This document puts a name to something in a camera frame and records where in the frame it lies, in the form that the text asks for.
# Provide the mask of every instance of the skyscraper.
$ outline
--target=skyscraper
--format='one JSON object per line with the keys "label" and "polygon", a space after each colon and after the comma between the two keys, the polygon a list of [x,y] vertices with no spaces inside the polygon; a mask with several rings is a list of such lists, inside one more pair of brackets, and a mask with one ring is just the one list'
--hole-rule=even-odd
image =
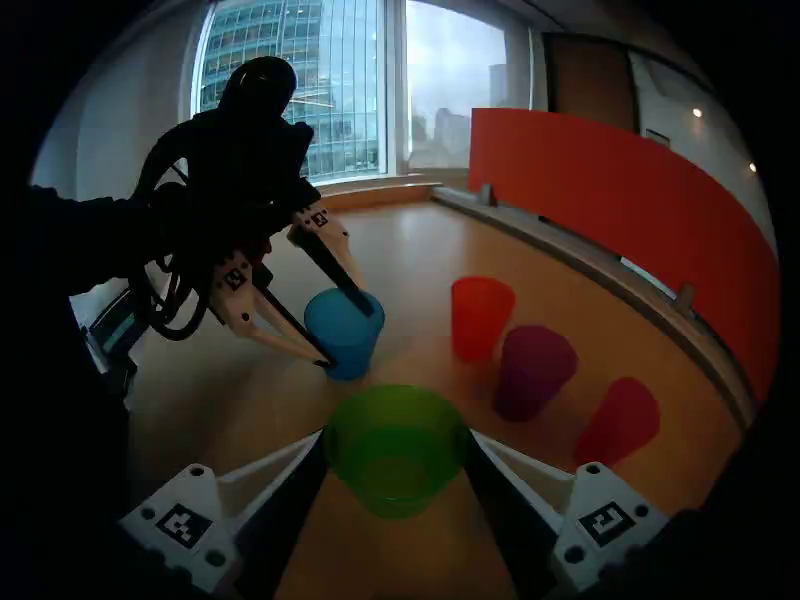
{"label": "skyscraper", "polygon": [[217,106],[230,74],[257,56],[294,67],[284,118],[314,128],[302,174],[312,181],[380,170],[377,0],[223,3],[204,49],[200,110]]}

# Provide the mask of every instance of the black sleeve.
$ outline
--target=black sleeve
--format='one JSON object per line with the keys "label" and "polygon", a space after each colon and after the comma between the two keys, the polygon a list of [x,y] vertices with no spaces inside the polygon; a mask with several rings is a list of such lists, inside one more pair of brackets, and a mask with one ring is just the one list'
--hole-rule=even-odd
{"label": "black sleeve", "polygon": [[57,291],[75,295],[164,256],[166,244],[154,211],[131,200],[77,202],[51,188],[30,187],[17,207],[18,245],[38,254]]}

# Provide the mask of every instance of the orange partition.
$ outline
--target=orange partition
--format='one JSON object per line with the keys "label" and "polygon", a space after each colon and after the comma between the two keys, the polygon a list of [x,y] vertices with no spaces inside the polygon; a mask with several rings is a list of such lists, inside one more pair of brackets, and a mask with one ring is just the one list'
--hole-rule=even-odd
{"label": "orange partition", "polygon": [[499,202],[596,241],[673,290],[694,284],[694,310],[766,399],[778,358],[778,264],[747,211],[711,176],[600,123],[475,109],[469,187],[486,183]]}

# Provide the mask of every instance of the white wall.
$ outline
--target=white wall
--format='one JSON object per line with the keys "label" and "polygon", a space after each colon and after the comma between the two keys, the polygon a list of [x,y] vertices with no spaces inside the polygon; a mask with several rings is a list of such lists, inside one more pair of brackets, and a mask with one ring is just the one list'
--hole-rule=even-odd
{"label": "white wall", "polygon": [[[123,34],[65,102],[39,152],[32,183],[78,200],[129,197],[147,153],[189,114],[183,88],[191,85],[207,11],[197,0],[173,2]],[[126,286],[113,279],[74,297],[78,321],[91,322]]]}
{"label": "white wall", "polygon": [[[641,133],[651,129],[670,148],[711,175],[747,210],[777,256],[775,231],[761,180],[727,111],[689,79],[659,63],[631,54],[639,97]],[[692,114],[700,108],[702,118]]]}

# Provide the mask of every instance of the windowsill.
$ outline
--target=windowsill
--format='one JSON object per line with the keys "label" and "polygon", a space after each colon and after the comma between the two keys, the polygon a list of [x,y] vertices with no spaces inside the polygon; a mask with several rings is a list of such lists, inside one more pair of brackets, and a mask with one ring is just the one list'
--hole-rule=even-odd
{"label": "windowsill", "polygon": [[327,180],[314,184],[323,196],[335,196],[348,192],[413,185],[450,185],[466,189],[466,169],[440,169],[408,175],[362,175]]}

